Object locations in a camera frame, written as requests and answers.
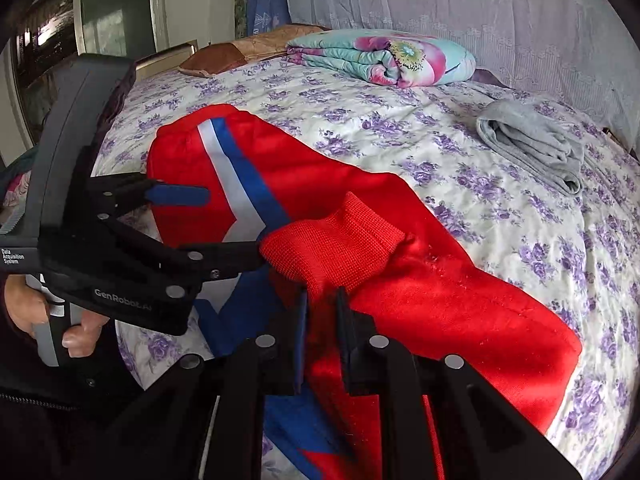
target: silver rivet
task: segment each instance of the silver rivet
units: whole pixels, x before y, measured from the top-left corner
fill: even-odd
[[[465,365],[465,360],[456,354],[449,354],[444,358],[444,364],[454,370],[460,370]]]
[[[276,344],[276,338],[271,334],[262,334],[255,338],[255,343],[260,348],[269,348]]]
[[[169,298],[174,298],[174,300],[184,297],[184,289],[180,285],[169,285],[165,292]]]
[[[373,335],[369,338],[369,344],[373,348],[386,348],[389,345],[389,339],[383,335]]]
[[[200,356],[196,354],[187,354],[180,358],[180,368],[191,370],[200,364]]]

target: gray folded garment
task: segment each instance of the gray folded garment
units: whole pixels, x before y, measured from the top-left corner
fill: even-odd
[[[582,190],[584,146],[532,106],[495,101],[480,113],[476,127],[489,147],[559,192],[574,196]]]

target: red garment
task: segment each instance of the red garment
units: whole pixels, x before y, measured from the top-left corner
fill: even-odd
[[[388,182],[394,184],[389,190],[406,187],[399,178],[388,176]],[[260,248],[279,273],[308,286],[306,378],[351,436],[368,478],[379,478],[382,464],[378,404],[344,392],[332,304],[338,286],[347,287],[354,310],[373,315],[380,333],[411,352],[434,359],[462,355],[541,432],[560,406],[581,350],[558,316],[474,267],[412,196],[402,202],[384,189],[367,196],[388,222],[347,193],[332,215],[287,225]],[[419,221],[418,235],[392,225],[413,223],[398,222],[401,212]]]

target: floral bed sheet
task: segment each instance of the floral bed sheet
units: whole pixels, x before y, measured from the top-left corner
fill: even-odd
[[[478,112],[495,99],[532,103],[585,142],[600,172],[561,196],[488,149]],[[94,174],[144,170],[162,124],[215,103],[257,114],[320,153],[397,173],[476,266],[558,314],[583,351],[548,439],[585,479],[619,449],[636,393],[640,303],[640,165],[581,112],[526,92],[475,82],[382,88],[321,68],[269,60],[201,79],[163,73],[133,87]],[[158,236],[149,211],[125,219]],[[170,337],[118,323],[121,354],[146,388],[187,352],[211,357],[195,314]],[[266,438],[263,479],[303,476]]]

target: logo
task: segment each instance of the logo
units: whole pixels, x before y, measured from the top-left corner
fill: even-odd
[[[121,298],[115,294],[107,294],[101,291],[99,288],[94,288],[94,294],[105,300],[113,301],[113,303],[121,303],[127,306],[134,306],[135,308],[141,308],[143,310],[152,310],[151,306],[146,303],[140,303],[139,301],[128,300],[127,298]]]

